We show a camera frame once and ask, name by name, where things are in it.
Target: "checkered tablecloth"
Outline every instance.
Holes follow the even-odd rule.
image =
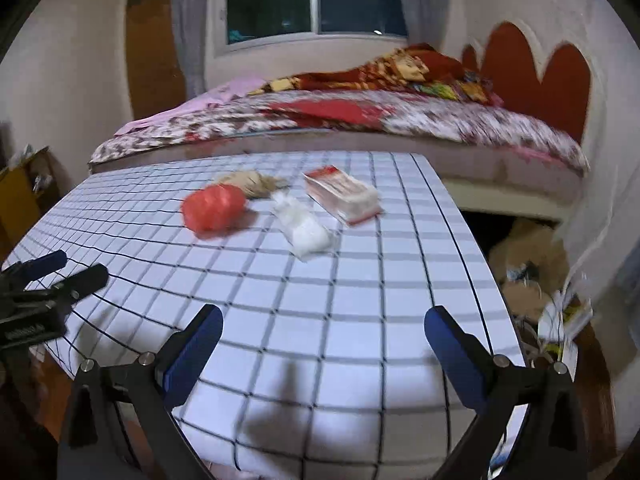
[[[334,164],[376,186],[384,215],[354,228],[311,202],[302,171]],[[182,199],[234,170],[289,179],[336,238],[303,263],[271,214],[199,240]],[[49,286],[95,263],[107,288],[81,301],[48,345],[73,376],[157,351],[204,303],[225,316],[222,339],[188,402],[174,410],[206,460],[275,478],[420,478],[433,473],[474,414],[445,380],[424,336],[433,304],[494,353],[522,365],[507,309],[462,215],[427,160],[408,153],[220,156],[112,171],[65,196],[5,263],[62,249]],[[513,440],[522,412],[512,418]]]

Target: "white plastic bag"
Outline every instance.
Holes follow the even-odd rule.
[[[319,253],[331,246],[331,233],[299,200],[281,191],[273,193],[271,197],[275,202],[273,212],[297,258],[305,260],[310,254]]]

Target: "red and white box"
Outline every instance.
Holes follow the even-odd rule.
[[[308,195],[345,225],[356,225],[382,212],[378,190],[335,166],[304,173]]]

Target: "white wall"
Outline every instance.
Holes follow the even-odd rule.
[[[594,140],[589,149],[592,171],[585,197],[565,226],[564,241],[575,260],[597,236],[606,221],[617,171],[618,202],[609,235],[584,266],[590,279],[587,292],[595,298],[606,289],[640,234],[640,182],[630,182],[640,160],[640,50],[606,0],[465,0],[465,10],[469,37],[476,44],[486,44],[492,28],[509,20],[526,33],[541,71],[563,41],[574,43],[590,62],[595,84],[588,119],[590,140]],[[620,200],[623,191],[625,197]],[[597,313],[594,328],[596,333],[607,330],[598,338],[615,344],[616,338],[626,337],[626,326],[611,322],[607,308]],[[611,348],[603,350],[606,358],[612,355]],[[639,383],[638,362],[619,378],[613,377],[621,446],[640,426]]]
[[[462,49],[468,43],[465,3],[466,0],[449,0],[449,15],[439,49],[446,56],[456,59],[460,59]]]
[[[117,0],[41,0],[0,64],[0,123],[11,148],[49,145],[63,191],[127,120]]]
[[[207,55],[206,81],[213,88],[243,75],[269,80],[300,72],[346,70],[400,46],[406,46],[406,41],[323,38],[273,43],[220,55],[212,47]]]

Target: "floral bedsheet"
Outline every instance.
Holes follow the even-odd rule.
[[[191,112],[102,143],[91,164],[164,146],[299,128],[433,137],[525,149],[583,175],[589,163],[566,133],[503,108],[381,90],[267,93]]]

